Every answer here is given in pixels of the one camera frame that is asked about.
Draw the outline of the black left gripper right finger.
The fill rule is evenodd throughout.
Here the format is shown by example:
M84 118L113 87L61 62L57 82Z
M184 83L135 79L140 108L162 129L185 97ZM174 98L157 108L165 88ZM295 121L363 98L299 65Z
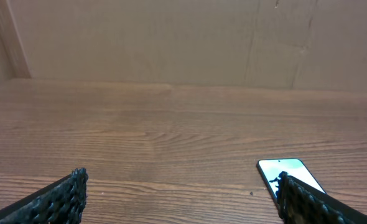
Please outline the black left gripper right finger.
M276 181L276 205L285 224L367 224L367 215L287 172L281 172Z

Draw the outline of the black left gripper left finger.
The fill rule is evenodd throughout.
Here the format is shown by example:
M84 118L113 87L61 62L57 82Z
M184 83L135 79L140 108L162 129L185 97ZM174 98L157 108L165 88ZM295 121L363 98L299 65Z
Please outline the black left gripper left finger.
M0 209L0 223L80 223L86 207L86 169L64 178Z

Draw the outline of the black Galaxy smartphone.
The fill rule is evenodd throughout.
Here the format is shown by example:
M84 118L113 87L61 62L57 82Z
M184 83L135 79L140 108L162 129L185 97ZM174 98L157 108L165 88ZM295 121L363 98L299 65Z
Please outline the black Galaxy smartphone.
M278 180L280 179L279 174L281 172L286 172L288 175L291 175L326 194L326 191L324 191L322 186L317 182L316 178L300 159L261 159L258 160L256 167L269 193L271 194L277 209L280 209L277 200L277 191L279 190Z

